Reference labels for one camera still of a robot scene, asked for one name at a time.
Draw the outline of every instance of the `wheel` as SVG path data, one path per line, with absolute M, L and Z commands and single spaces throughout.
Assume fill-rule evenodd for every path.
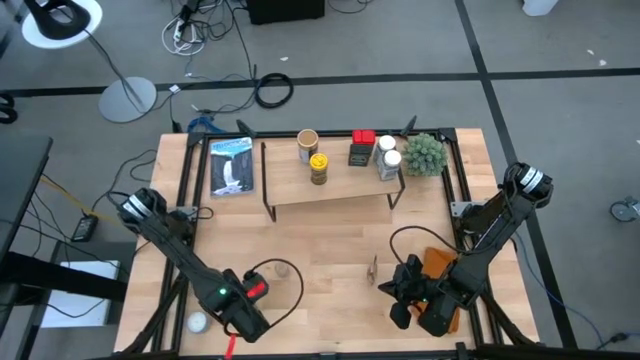
M 626 201 L 616 201 L 609 208 L 611 215 L 620 222 L 631 222 L 637 219 L 636 211 Z

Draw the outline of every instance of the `white lamp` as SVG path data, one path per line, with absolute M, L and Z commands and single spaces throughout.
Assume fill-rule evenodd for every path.
M 108 61 L 106 54 L 102 53 L 100 45 L 93 36 L 90 36 L 102 21 L 102 8 L 95 0 L 73 0 L 73 2 L 83 7 L 91 15 L 89 25 L 84 31 L 63 40 L 49 39 L 40 32 L 33 14 L 30 13 L 22 24 L 22 36 L 31 45 L 49 50 L 63 49 L 89 38 L 96 50 Z M 136 120 L 149 112 L 157 98 L 155 85 L 141 77 L 124 78 L 115 67 L 113 70 L 119 79 L 124 79 L 125 81 L 123 84 L 121 80 L 117 80 L 105 89 L 100 96 L 98 109 L 102 116 L 109 121 L 126 123 Z

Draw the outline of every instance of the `green succulent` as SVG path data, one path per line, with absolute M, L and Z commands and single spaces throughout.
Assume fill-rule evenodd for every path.
M 411 176 L 439 176 L 447 166 L 447 150 L 442 143 L 427 134 L 409 138 L 402 152 Z

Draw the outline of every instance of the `red box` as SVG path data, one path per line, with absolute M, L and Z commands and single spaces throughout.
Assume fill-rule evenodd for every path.
M 353 130 L 353 143 L 373 145 L 376 143 L 376 132 L 373 130 Z

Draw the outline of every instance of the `black desk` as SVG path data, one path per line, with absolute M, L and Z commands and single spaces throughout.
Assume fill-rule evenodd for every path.
M 9 251 L 48 159 L 52 140 L 46 136 L 0 134 L 0 336 L 12 306 L 46 303 L 49 290 L 122 302 L 127 284 Z M 33 346 L 44 306 L 32 315 L 20 352 Z

